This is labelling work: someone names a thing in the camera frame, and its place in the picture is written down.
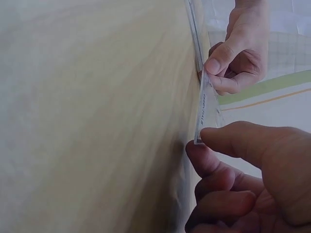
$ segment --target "knuckle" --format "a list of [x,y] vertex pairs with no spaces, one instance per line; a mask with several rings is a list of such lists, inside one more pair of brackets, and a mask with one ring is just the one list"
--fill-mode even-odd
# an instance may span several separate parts
[[228,46],[226,43],[223,43],[223,44],[222,44],[221,53],[222,53],[222,57],[223,57],[225,60],[231,60],[232,57],[234,56],[234,51],[233,51],[233,49],[232,49],[230,46]]

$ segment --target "green stripe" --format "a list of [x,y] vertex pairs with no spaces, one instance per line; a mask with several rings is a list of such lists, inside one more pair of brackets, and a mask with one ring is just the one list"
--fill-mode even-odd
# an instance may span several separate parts
[[272,91],[281,90],[286,87],[297,86],[309,82],[311,82],[311,70],[263,81],[243,90],[238,94],[219,96],[218,101],[220,105],[231,104]]

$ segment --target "fingernail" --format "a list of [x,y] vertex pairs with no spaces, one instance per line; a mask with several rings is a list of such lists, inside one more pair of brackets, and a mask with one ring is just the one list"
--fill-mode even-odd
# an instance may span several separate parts
[[209,73],[216,75],[220,72],[220,63],[215,58],[212,58],[206,62],[205,68]]

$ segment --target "finger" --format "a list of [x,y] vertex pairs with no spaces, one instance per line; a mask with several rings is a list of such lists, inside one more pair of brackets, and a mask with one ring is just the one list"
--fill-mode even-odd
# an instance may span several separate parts
[[240,231],[222,228],[216,225],[200,224],[191,233],[239,233]]
[[235,176],[236,174],[232,169],[224,167],[215,174],[203,178],[194,189],[196,201],[199,202],[209,192],[229,191],[233,187]]
[[224,92],[224,91],[218,91],[216,90],[217,94],[220,95],[220,96],[225,96],[225,95],[229,95],[228,92]]
[[262,155],[273,143],[271,138],[274,134],[278,136],[273,129],[249,122],[234,122],[220,129],[201,130],[201,139],[216,152],[242,158],[261,168]]
[[206,177],[212,174],[221,165],[214,152],[205,145],[195,145],[190,141],[186,145],[186,153],[200,177]]
[[219,191],[206,195],[194,208],[186,223],[186,232],[190,232],[201,223],[216,223],[218,220],[237,218],[249,213],[256,201],[250,191]]
[[217,76],[219,77],[224,77],[225,74],[227,73],[228,67],[225,67],[222,71],[220,71],[219,74],[217,74]]
[[260,77],[258,75],[247,72],[237,74],[232,78],[225,78],[224,75],[210,75],[209,78],[216,90],[228,92],[230,94],[239,93],[241,92],[241,90],[257,83],[260,80]]
[[211,191],[230,190],[231,188],[234,191],[250,190],[258,196],[264,189],[261,179],[246,175],[221,162],[205,145],[195,145],[193,141],[190,141],[186,145],[186,152],[195,171],[204,178],[204,181],[199,182],[200,184],[196,187],[199,197]]
[[199,202],[205,195],[215,191],[251,191],[258,197],[264,190],[262,179],[246,175],[233,167],[226,167],[220,172],[203,178],[196,185],[194,194]]
[[217,49],[221,44],[223,44],[223,42],[218,42],[216,45],[212,46],[208,51],[208,56],[211,56],[215,49]]
[[217,75],[234,60],[234,58],[246,49],[243,36],[232,34],[224,43],[220,44],[205,63],[205,69]]

